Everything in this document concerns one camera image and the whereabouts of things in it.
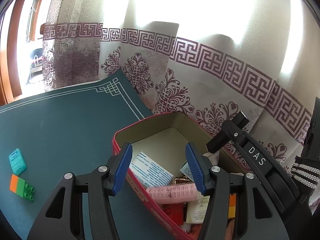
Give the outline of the person's right hand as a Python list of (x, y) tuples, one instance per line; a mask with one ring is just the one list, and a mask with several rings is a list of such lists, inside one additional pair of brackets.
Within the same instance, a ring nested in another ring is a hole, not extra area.
[(225, 237), (224, 240), (232, 240), (233, 239), (233, 232), (234, 232), (234, 224), (235, 224), (235, 220), (231, 220), (226, 228), (225, 231)]

